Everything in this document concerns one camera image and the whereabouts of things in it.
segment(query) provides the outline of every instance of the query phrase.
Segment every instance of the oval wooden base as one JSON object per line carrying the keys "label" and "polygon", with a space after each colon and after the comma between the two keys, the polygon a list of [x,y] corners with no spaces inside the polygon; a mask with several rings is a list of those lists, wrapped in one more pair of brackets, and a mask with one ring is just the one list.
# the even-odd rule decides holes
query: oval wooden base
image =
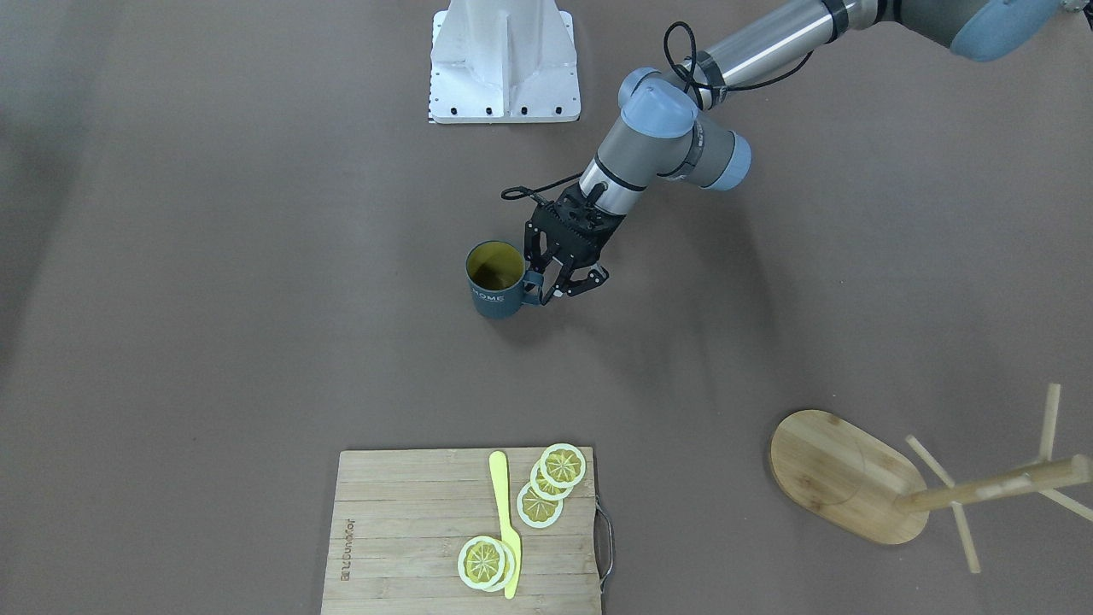
{"label": "oval wooden base", "polygon": [[898,451],[831,413],[801,411],[771,438],[771,469],[798,505],[862,539],[897,545],[917,536],[928,512],[903,513],[893,502],[926,489]]}

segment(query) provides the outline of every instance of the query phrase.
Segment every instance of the knife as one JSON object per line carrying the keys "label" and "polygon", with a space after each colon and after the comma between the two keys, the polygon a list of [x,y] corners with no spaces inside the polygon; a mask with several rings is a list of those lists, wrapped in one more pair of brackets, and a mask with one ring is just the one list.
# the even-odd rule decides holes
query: knife
{"label": "knife", "polygon": [[520,535],[513,529],[508,504],[508,458],[503,451],[490,453],[490,480],[493,481],[493,497],[497,500],[497,518],[501,520],[501,542],[508,545],[516,555],[513,578],[505,586],[505,598],[516,595],[516,584],[520,580]]}

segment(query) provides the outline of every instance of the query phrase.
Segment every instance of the mug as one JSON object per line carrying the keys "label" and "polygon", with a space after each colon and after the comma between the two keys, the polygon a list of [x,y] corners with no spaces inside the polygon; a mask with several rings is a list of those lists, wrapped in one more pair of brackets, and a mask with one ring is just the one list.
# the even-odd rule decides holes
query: mug
{"label": "mug", "polygon": [[510,243],[487,240],[474,246],[467,255],[467,283],[479,315],[507,319],[521,305],[542,305],[543,275],[527,267],[524,255]]}

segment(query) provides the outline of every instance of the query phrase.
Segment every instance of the cutting board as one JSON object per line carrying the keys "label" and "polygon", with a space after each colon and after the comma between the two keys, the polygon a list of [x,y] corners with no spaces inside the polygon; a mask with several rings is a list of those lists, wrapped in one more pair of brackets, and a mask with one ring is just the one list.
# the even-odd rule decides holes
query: cutting board
{"label": "cutting board", "polygon": [[[516,598],[459,579],[459,549],[501,536],[490,453],[508,456],[513,527],[524,542]],[[345,451],[338,465],[322,615],[600,615],[592,449],[584,481],[550,528],[528,528],[516,495],[542,448]]]}

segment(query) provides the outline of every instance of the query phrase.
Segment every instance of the lemon slice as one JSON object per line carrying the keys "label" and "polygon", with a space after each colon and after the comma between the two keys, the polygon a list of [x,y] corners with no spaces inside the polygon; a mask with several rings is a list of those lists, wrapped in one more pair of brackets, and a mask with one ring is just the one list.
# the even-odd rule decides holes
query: lemon slice
{"label": "lemon slice", "polygon": [[543,480],[559,489],[568,489],[580,483],[586,465],[585,456],[573,445],[553,445],[539,458]]}
{"label": "lemon slice", "polygon": [[562,500],[544,500],[539,494],[531,490],[531,483],[520,489],[520,495],[516,497],[520,506],[516,509],[520,513],[520,519],[528,528],[550,528],[562,515]]}
{"label": "lemon slice", "polygon": [[573,487],[562,489],[548,483],[546,477],[543,476],[539,469],[539,462],[536,462],[536,464],[531,466],[531,490],[538,494],[540,498],[544,500],[557,501],[565,499],[566,496],[573,493]]}
{"label": "lemon slice", "polygon": [[501,548],[505,553],[505,573],[501,576],[501,580],[496,584],[482,590],[484,592],[496,592],[505,589],[505,586],[513,580],[513,573],[516,572],[516,554],[505,543],[501,543]]}
{"label": "lemon slice", "polygon": [[459,552],[459,578],[475,590],[491,588],[505,572],[505,547],[490,536],[475,536]]}

